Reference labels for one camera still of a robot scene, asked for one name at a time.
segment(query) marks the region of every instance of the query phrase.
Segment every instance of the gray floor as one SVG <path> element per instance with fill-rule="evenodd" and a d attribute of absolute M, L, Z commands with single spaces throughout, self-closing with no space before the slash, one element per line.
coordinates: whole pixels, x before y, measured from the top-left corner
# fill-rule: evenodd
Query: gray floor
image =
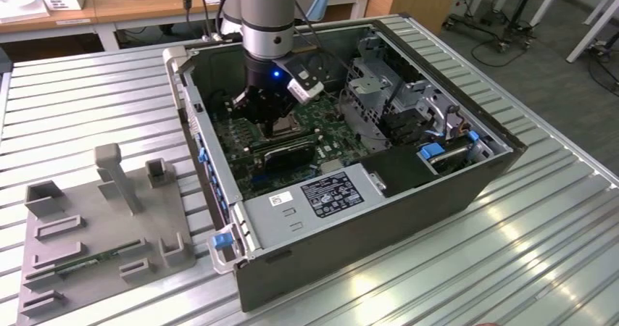
<path fill-rule="evenodd" d="M 530 0 L 522 20 L 529 21 L 542 0 Z M 518 0 L 508 0 L 504 12 L 508 16 Z M 488 10 L 480 7 L 477 14 Z M 588 74 L 589 56 L 582 54 L 573 64 L 564 58 L 588 31 L 581 21 L 589 11 L 564 0 L 556 0 L 546 16 L 536 27 L 537 39 L 528 52 L 506 67 L 493 68 L 480 64 L 469 51 L 490 36 L 456 26 L 444 30 L 441 40 L 484 71 L 502 88 L 526 105 L 541 118 L 619 175 L 619 97 L 609 94 L 590 80 Z M 612 25 L 601 32 L 606 38 L 619 28 Z M 509 60 L 521 49 L 506 54 L 481 47 L 477 57 L 490 64 Z M 609 61 L 609 68 L 619 76 L 619 54 Z M 593 64 L 593 74 L 606 85 L 609 76 Z"/>

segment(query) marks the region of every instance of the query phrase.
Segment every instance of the aluminum slotted table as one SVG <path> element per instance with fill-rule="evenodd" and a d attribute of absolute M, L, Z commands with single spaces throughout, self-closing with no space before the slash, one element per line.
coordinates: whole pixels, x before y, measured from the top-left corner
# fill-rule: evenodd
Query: aluminum slotted table
<path fill-rule="evenodd" d="M 529 145 L 469 207 L 250 313 L 213 272 L 213 225 L 170 97 L 161 46 L 25 62 L 1 79 L 0 326 L 15 321 L 25 185 L 94 180 L 162 157 L 178 174 L 195 266 L 45 325 L 612 325 L 619 322 L 616 177 L 412 20 L 382 22 Z"/>

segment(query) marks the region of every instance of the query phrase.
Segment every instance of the wooden desk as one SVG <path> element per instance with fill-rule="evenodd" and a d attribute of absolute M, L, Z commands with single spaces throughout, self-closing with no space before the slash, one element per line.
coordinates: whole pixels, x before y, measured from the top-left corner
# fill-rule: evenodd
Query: wooden desk
<path fill-rule="evenodd" d="M 368 0 L 328 0 L 328 5 L 352 4 L 349 18 L 361 18 Z M 206 5 L 207 18 L 214 18 L 218 4 Z M 51 16 L 0 25 L 0 43 L 95 33 L 105 51 L 117 50 L 114 32 L 129 28 L 185 22 L 181 0 L 86 0 L 81 11 L 50 12 Z M 201 0 L 191 0 L 189 20 L 203 20 Z M 78 25 L 57 25 L 65 20 L 82 20 Z"/>
<path fill-rule="evenodd" d="M 49 11 L 49 17 L 0 24 L 0 43 L 33 38 L 91 33 L 97 23 L 93 0 L 86 0 L 78 11 Z"/>

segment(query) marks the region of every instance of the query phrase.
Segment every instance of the blue plastic latch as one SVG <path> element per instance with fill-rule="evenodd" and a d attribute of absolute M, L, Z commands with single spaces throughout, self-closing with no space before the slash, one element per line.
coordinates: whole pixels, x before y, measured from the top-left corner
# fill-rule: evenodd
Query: blue plastic latch
<path fill-rule="evenodd" d="M 226 248 L 233 244 L 232 233 L 221 233 L 211 237 L 211 243 L 214 244 L 214 248 L 218 250 L 221 248 Z"/>
<path fill-rule="evenodd" d="M 426 144 L 424 147 L 421 147 L 421 150 L 420 150 L 421 156 L 425 159 L 429 159 L 433 156 L 437 156 L 442 152 L 445 152 L 445 150 L 442 149 L 442 147 L 437 143 Z"/>
<path fill-rule="evenodd" d="M 474 130 L 470 130 L 468 132 L 468 139 L 470 139 L 472 142 L 476 142 L 480 139 L 480 135 L 476 133 Z"/>
<path fill-rule="evenodd" d="M 199 153 L 198 153 L 198 155 L 197 155 L 197 162 L 205 163 L 205 161 L 207 161 L 207 160 L 209 160 L 209 158 L 207 158 L 207 156 L 205 155 L 205 148 L 201 147 L 201 148 L 199 148 Z"/>

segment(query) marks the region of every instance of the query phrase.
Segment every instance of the circuit board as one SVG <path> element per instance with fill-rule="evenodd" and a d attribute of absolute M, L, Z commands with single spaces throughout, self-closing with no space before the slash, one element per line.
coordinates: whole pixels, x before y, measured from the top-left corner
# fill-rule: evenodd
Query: circuit board
<path fill-rule="evenodd" d="M 336 102 L 326 96 L 294 108 L 285 118 L 285 128 L 272 138 L 264 136 L 257 125 L 244 118 L 233 119 L 225 112 L 218 110 L 218 114 L 213 115 L 211 125 L 245 199 L 318 176 L 325 162 L 338 160 L 346 166 L 368 155 L 338 113 Z M 264 173 L 264 155 L 288 146 L 314 149 L 310 162 L 292 170 Z"/>

